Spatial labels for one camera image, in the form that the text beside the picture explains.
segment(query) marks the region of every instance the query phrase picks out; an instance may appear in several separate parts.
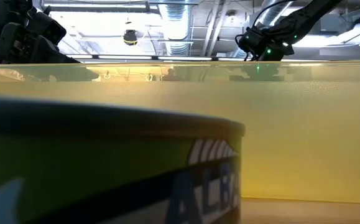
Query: can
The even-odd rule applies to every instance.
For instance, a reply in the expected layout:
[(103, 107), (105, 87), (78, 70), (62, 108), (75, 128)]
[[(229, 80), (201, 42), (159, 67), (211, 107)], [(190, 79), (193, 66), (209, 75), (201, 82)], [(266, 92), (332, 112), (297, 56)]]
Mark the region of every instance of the can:
[(0, 223), (237, 223), (244, 126), (0, 98)]

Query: yellow translucent panel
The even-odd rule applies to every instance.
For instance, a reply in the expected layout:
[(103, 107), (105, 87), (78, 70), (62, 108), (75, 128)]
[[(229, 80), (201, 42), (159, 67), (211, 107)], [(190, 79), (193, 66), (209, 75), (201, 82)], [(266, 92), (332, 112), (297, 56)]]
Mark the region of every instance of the yellow translucent panel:
[(240, 121), (243, 197), (360, 203), (360, 62), (0, 65), (0, 95)]

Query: wooden table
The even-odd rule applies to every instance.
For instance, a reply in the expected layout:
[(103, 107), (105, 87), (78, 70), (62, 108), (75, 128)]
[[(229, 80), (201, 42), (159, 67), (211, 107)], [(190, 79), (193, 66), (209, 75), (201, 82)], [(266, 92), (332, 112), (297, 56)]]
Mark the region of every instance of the wooden table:
[(360, 204), (244, 198), (245, 224), (360, 224)]

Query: can rim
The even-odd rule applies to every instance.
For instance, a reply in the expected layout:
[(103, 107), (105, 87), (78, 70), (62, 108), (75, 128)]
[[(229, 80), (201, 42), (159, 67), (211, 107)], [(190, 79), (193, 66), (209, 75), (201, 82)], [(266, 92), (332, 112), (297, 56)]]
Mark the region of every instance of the can rim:
[(0, 135), (240, 138), (244, 125), (223, 118), (124, 106), (0, 98)]

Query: ceiling duct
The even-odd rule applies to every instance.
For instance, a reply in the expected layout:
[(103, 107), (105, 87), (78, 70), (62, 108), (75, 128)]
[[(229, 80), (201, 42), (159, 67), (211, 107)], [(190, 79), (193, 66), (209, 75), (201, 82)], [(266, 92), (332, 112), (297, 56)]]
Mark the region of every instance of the ceiling duct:
[[(164, 4), (159, 5), (160, 13), (164, 20), (164, 37), (167, 40), (188, 40), (191, 21), (189, 5)], [(189, 43), (167, 42), (169, 55), (188, 55)]]
[[(264, 0), (262, 3), (261, 9), (264, 9), (272, 4), (279, 2), (279, 0)], [(273, 26), (275, 22), (281, 17), (285, 10), (292, 4), (292, 2), (287, 2), (279, 4), (270, 9), (267, 9), (260, 17), (259, 23), (264, 26)]]
[(90, 3), (45, 3), (55, 12), (123, 12), (159, 14), (157, 6), (144, 4), (90, 4)]
[(243, 51), (242, 49), (238, 48), (236, 49), (234, 52), (232, 52), (231, 57), (235, 57), (235, 58), (246, 58), (246, 52)]

